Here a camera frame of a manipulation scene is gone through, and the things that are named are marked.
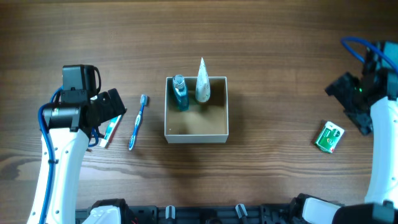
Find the green soap box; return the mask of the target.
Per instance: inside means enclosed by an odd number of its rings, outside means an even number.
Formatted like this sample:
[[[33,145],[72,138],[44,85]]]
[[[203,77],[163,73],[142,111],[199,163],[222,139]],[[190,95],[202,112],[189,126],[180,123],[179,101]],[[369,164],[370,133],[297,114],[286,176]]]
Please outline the green soap box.
[[[332,154],[345,130],[331,121],[327,121],[318,135],[315,145],[319,150]]]

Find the blue mouthwash bottle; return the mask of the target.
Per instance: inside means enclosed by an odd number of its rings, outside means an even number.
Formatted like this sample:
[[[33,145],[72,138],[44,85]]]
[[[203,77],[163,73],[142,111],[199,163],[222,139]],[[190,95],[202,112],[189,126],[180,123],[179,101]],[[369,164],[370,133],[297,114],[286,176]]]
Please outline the blue mouthwash bottle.
[[[172,86],[177,105],[180,111],[186,111],[189,108],[188,88],[183,75],[175,75],[172,77]]]

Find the white lotion tube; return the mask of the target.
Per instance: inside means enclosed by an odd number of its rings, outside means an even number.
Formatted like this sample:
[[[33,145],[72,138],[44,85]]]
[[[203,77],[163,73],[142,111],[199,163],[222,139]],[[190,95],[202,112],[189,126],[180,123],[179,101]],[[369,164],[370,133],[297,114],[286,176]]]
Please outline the white lotion tube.
[[[197,75],[195,98],[199,103],[206,103],[210,99],[210,80],[206,69],[205,61],[201,58],[200,67]]]

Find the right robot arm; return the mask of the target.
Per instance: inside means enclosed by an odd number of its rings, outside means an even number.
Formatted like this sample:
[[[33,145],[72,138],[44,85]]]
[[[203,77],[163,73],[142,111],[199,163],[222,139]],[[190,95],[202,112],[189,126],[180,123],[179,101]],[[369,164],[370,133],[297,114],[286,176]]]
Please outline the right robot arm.
[[[397,223],[397,43],[344,37],[341,44],[363,64],[362,78],[345,73],[325,91],[363,135],[373,134],[371,179],[364,203],[341,206],[299,195],[291,223]]]

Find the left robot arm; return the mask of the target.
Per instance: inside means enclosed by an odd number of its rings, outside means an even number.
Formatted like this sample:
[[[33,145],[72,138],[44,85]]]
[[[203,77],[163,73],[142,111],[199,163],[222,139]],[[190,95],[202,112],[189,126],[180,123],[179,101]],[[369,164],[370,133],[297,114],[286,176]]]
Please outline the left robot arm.
[[[63,84],[39,108],[42,158],[29,223],[73,223],[83,157],[98,128],[126,108],[113,88],[101,91],[93,65],[65,65]]]

